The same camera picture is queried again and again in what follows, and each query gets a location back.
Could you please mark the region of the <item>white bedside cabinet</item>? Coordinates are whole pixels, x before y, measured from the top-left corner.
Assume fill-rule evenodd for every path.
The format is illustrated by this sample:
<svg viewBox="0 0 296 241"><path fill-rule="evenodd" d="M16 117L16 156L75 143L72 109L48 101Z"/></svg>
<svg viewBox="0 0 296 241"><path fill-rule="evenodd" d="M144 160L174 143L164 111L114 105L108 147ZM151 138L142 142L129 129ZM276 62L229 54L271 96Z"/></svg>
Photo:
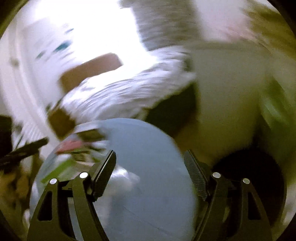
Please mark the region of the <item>white bedside cabinet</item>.
<svg viewBox="0 0 296 241"><path fill-rule="evenodd" d="M269 54L252 44L191 45L197 76L197 113L175 137L180 151L192 150L211 164L251 142L266 85Z"/></svg>

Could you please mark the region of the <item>white patterned bed quilt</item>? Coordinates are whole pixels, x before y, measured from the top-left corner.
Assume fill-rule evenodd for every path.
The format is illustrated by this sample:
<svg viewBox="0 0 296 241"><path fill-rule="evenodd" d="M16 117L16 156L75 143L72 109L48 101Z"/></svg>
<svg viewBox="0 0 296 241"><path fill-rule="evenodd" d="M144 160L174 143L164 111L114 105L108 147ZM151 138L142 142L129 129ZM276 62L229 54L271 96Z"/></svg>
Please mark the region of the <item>white patterned bed quilt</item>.
<svg viewBox="0 0 296 241"><path fill-rule="evenodd" d="M156 126L175 137L197 111L196 75L189 49L173 45L143 52L122 66L83 80L65 94L59 85L64 69L46 67L37 82L45 93L62 95L46 109L26 103L35 124L50 127L47 112L59 99L75 126L90 121L131 118Z"/></svg>

